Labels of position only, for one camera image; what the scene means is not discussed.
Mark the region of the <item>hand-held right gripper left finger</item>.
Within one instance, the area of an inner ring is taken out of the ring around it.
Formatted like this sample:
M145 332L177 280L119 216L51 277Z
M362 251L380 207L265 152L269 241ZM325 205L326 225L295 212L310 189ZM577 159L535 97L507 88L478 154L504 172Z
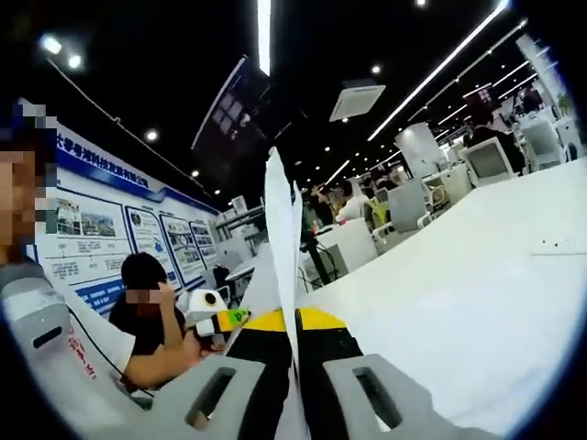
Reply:
M273 439L293 351L283 312L253 317L224 356L165 385L150 411L151 439Z

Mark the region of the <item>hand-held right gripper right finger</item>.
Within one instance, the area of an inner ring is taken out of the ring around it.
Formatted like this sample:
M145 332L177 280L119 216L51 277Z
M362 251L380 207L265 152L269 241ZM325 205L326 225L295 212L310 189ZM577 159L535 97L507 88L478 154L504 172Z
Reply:
M313 439L483 439L442 417L431 393L347 325L316 308L295 311L301 392Z

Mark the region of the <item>person's left hand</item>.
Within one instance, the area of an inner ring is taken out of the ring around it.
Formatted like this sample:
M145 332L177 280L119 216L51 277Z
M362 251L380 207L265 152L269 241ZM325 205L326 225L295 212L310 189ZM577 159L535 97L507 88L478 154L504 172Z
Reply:
M201 337L194 328L187 329L183 339L183 350L190 368L197 366L211 355L224 354L226 348L227 344L223 336Z

